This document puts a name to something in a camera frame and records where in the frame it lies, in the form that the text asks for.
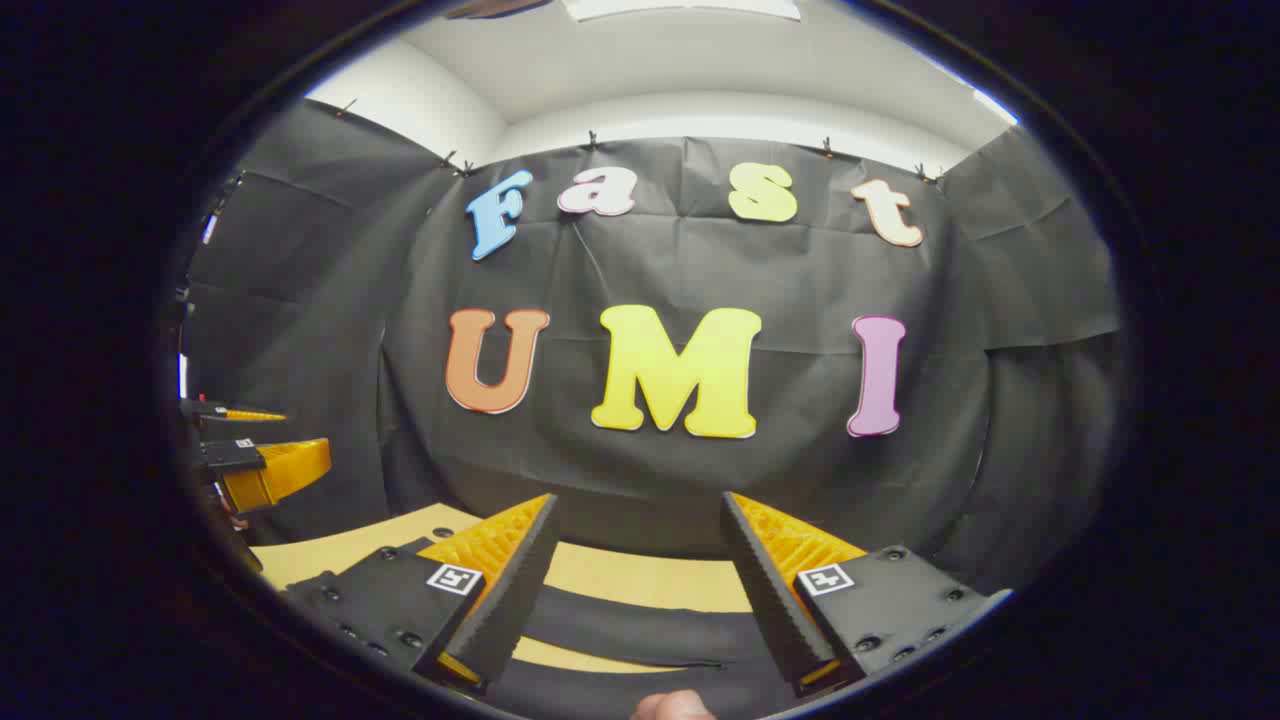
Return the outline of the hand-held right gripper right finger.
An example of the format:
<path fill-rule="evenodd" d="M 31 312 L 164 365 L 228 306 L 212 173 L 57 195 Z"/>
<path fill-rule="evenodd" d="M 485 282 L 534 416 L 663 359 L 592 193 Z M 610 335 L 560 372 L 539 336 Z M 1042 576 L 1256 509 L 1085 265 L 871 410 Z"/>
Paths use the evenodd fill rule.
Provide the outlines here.
<path fill-rule="evenodd" d="M 744 495 L 719 505 L 756 625 L 801 698 L 932 653 L 1012 596 L 982 593 L 902 544 L 861 550 Z"/>

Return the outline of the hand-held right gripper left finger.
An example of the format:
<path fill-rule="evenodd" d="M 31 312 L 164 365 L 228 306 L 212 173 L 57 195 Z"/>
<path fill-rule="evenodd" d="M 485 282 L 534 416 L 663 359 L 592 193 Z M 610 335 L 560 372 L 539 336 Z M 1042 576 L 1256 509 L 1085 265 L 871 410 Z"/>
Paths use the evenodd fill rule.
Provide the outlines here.
<path fill-rule="evenodd" d="M 383 546 L 343 571 L 289 584 L 285 602 L 375 664 L 485 691 L 543 588 L 559 505 L 541 495 L 438 543 Z"/>

